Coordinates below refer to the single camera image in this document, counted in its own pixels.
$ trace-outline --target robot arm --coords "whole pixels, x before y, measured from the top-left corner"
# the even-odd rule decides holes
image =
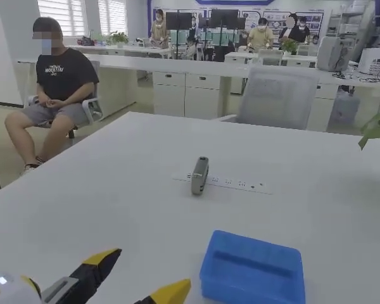
[[[0,275],[0,304],[86,304],[107,278],[121,254],[121,249],[93,255],[73,273],[41,292],[28,277]],[[191,288],[183,280],[160,288],[135,304],[183,304]]]

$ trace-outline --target sneaker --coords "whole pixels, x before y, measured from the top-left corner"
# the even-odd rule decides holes
[[[42,160],[42,158],[40,158],[39,156],[36,156],[35,159],[37,160],[38,166],[41,166],[43,163],[45,163],[45,161]]]
[[[39,165],[25,165],[23,172],[21,172],[21,176],[27,174],[30,171],[33,171],[33,169],[38,168]]]

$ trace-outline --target gray shorts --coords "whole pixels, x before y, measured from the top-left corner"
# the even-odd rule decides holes
[[[49,109],[40,104],[33,104],[22,109],[21,112],[26,114],[36,126],[44,125],[48,121],[54,120],[58,115],[69,117],[76,127],[89,124],[81,103],[73,103],[60,109]]]

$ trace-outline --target white power strip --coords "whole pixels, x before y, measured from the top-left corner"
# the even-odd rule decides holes
[[[191,182],[191,173],[188,174],[176,174],[173,176],[176,181]],[[230,188],[235,190],[263,193],[263,194],[273,194],[266,184],[263,182],[246,182],[244,180],[238,179],[225,179],[217,176],[207,176],[207,185]]]

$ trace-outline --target floor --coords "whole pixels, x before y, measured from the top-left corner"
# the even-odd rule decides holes
[[[100,128],[104,127],[108,123],[126,114],[128,111],[136,111],[143,113],[153,112],[153,88],[152,80],[142,80],[139,82],[140,92],[139,100],[136,104],[104,119],[102,122],[95,123],[94,125],[85,127],[77,131],[78,138],[84,138],[96,132]],[[228,104],[227,113],[234,114],[238,112],[240,96],[231,96]],[[15,181],[20,176],[20,172],[23,169],[23,162],[14,150],[12,143],[7,135],[4,127],[4,119],[8,113],[11,113],[15,109],[0,106],[0,182],[1,187],[8,185]],[[30,133],[34,138],[36,150],[40,149],[43,140],[46,136],[47,130],[40,128],[31,128]],[[330,126],[329,132],[342,133],[342,134],[358,134],[357,128],[354,127],[342,127],[342,126]]]

